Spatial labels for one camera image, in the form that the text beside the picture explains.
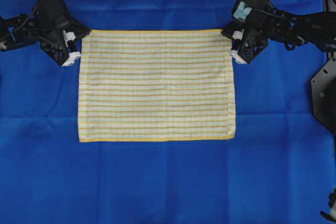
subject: cable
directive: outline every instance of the cable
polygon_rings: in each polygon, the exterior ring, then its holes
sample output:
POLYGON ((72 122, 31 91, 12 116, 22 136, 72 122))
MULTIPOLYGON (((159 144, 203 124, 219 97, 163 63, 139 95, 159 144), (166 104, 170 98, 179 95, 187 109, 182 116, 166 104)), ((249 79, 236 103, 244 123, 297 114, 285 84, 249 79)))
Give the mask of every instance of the cable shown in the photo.
POLYGON ((35 13, 35 11, 36 11, 36 9, 38 8, 38 6, 39 6, 39 3, 36 4, 36 6, 34 7, 34 9, 33 9, 32 12, 31 12, 31 14, 28 15, 28 17, 25 19, 25 21, 23 21, 23 23, 22 23, 20 26, 16 27, 16 28, 15 28, 14 30, 12 30, 10 33, 6 34, 4 37, 2 37, 2 38, 0 39, 0 41, 2 41, 3 39, 7 38, 9 35, 12 35, 12 34, 15 33, 16 31, 20 30, 20 29, 27 23, 27 21, 29 20, 29 18, 31 17, 31 15, 33 15, 33 14, 35 13))
POLYGON ((287 20, 288 22, 291 22, 291 23, 295 23, 296 22, 295 20, 287 19, 287 18, 282 17, 282 16, 278 16, 278 15, 275 15, 275 14, 272 14, 272 13, 268 13, 268 12, 266 12, 264 10, 255 9, 255 8, 253 8, 252 10, 257 10, 258 12, 265 13, 265 14, 267 14, 269 16, 272 16, 272 17, 282 18, 282 19, 287 20))

